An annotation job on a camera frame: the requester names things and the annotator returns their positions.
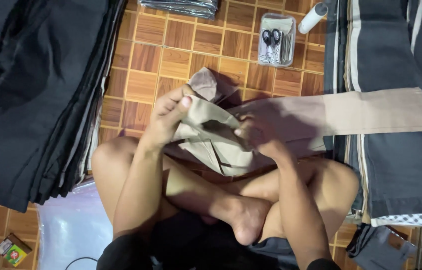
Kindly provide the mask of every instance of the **plastic packaging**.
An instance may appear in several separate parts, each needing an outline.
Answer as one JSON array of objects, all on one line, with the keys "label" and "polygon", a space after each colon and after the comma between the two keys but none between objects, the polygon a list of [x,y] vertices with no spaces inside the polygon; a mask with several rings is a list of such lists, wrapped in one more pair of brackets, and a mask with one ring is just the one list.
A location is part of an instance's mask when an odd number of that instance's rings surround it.
[{"label": "plastic packaging", "polygon": [[299,32],[307,34],[327,13],[328,6],[325,3],[317,3],[299,23]]},{"label": "plastic packaging", "polygon": [[214,20],[218,0],[139,0],[148,8]]},{"label": "plastic packaging", "polygon": [[289,58],[286,61],[278,63],[271,63],[267,61],[263,61],[260,58],[260,55],[262,55],[266,51],[266,44],[260,40],[258,42],[258,63],[260,65],[267,65],[267,66],[273,66],[273,67],[284,67],[289,66],[292,64],[293,58],[294,58],[294,46],[296,43],[296,19],[291,15],[281,15],[281,14],[275,14],[275,13],[266,13],[261,18],[261,31],[260,31],[260,38],[263,38],[263,31],[268,29],[269,31],[272,31],[272,29],[278,29],[283,33],[283,37],[289,37],[290,38],[290,44],[286,50],[289,50]]},{"label": "plastic packaging", "polygon": [[94,182],[75,187],[66,198],[51,198],[37,205],[40,226],[38,270],[96,269],[113,238],[113,228]]}]

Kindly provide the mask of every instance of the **plastic bag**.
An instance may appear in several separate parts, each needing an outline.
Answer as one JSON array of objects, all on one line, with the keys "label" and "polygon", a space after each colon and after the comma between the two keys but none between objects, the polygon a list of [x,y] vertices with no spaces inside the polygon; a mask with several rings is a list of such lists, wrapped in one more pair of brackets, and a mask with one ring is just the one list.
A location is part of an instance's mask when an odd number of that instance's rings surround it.
[{"label": "plastic bag", "polygon": [[218,0],[139,0],[142,6],[214,20]]},{"label": "plastic bag", "polygon": [[75,187],[66,198],[51,198],[37,205],[40,226],[38,270],[96,269],[113,239],[113,228],[94,182]]}]

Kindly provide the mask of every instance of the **hand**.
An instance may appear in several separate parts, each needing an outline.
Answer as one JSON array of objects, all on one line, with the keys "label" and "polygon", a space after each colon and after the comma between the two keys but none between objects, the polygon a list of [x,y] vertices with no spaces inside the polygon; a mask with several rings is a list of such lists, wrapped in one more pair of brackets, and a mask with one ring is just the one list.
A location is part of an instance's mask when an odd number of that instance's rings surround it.
[{"label": "hand", "polygon": [[290,155],[286,145],[267,122],[253,115],[244,115],[240,117],[240,120],[242,121],[241,126],[234,131],[234,134],[244,138],[261,154],[273,160]]},{"label": "hand", "polygon": [[188,84],[168,92],[154,103],[150,123],[141,138],[147,147],[160,149],[171,141],[191,106],[191,98],[186,95],[194,95]]}]

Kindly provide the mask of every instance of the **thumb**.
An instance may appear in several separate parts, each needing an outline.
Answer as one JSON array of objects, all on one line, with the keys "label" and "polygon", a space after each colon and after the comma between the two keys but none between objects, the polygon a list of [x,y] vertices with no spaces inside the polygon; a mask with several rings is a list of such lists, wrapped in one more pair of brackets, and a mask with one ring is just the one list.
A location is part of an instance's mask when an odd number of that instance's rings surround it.
[{"label": "thumb", "polygon": [[168,114],[166,114],[164,119],[168,122],[168,124],[172,126],[177,124],[181,119],[183,119],[188,114],[188,110],[191,107],[191,102],[192,102],[191,97],[189,96],[183,97],[179,101],[178,105]]}]

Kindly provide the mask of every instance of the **leg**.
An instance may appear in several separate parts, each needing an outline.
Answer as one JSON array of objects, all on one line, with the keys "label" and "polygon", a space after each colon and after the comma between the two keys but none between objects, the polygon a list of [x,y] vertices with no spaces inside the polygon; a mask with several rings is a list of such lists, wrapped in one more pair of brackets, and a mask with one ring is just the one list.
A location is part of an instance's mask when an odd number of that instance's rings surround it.
[{"label": "leg", "polygon": [[[271,236],[284,237],[278,202],[277,173],[276,170],[254,179],[244,179],[221,186],[234,194],[263,198],[274,203],[263,227],[262,240]],[[316,200],[328,237],[334,236],[356,198],[359,184],[356,175],[345,165],[327,159],[299,163],[298,174]]]},{"label": "leg", "polygon": [[[111,222],[137,145],[135,138],[120,137],[100,145],[93,154],[94,180]],[[236,239],[244,245],[256,240],[269,211],[269,202],[232,195],[167,156],[163,158],[163,170],[163,190],[171,203],[230,224]]]}]

